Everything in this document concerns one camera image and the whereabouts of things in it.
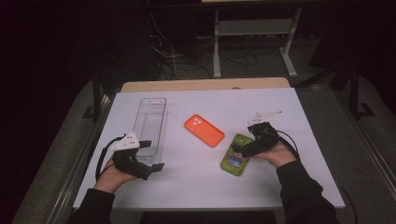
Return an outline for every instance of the orange phone case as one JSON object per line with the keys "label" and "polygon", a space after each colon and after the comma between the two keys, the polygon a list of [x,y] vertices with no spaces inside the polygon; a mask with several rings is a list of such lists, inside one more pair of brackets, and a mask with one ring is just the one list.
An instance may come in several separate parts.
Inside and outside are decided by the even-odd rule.
{"label": "orange phone case", "polygon": [[224,133],[221,130],[199,115],[189,118],[184,123],[184,127],[210,147],[215,147],[224,138]]}

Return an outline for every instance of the person's left hand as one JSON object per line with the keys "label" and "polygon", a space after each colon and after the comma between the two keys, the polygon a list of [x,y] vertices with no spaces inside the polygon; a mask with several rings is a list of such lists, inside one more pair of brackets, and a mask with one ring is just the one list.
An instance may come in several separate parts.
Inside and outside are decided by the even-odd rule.
{"label": "person's left hand", "polygon": [[105,166],[104,171],[96,181],[94,189],[99,189],[108,193],[114,193],[123,184],[130,180],[137,179],[136,176],[128,175],[121,172],[114,166],[113,158],[111,158]]}

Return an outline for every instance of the hand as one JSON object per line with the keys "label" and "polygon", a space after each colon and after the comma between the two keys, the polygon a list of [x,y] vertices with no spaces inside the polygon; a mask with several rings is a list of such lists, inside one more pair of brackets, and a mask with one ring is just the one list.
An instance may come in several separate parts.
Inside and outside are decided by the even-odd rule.
{"label": "hand", "polygon": [[108,193],[114,193],[123,184],[130,180],[137,179],[136,176],[128,175],[121,172],[114,166],[113,158],[111,158],[105,166],[104,171],[96,181],[94,189],[99,189]]}
{"label": "hand", "polygon": [[271,150],[261,152],[253,156],[253,158],[268,160],[275,168],[291,161],[297,161],[289,149],[281,142],[277,142]]}

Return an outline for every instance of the person's right hand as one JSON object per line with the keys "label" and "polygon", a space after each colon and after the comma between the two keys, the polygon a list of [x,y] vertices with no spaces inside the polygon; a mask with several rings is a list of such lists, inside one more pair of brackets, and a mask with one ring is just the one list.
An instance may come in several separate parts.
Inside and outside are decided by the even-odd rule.
{"label": "person's right hand", "polygon": [[252,158],[268,160],[275,168],[292,161],[297,161],[289,149],[280,141],[270,150],[261,152]]}

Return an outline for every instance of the green phone case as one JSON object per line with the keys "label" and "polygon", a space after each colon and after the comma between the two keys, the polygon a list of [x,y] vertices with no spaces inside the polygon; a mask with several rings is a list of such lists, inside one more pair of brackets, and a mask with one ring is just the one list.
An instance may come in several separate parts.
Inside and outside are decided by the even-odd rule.
{"label": "green phone case", "polygon": [[230,146],[228,147],[223,160],[221,161],[221,169],[236,176],[240,176],[242,173],[244,173],[245,167],[248,164],[248,158],[243,158],[241,154],[234,153],[231,145],[234,143],[239,146],[244,146],[253,141],[253,139],[244,136],[241,133],[236,134]]}

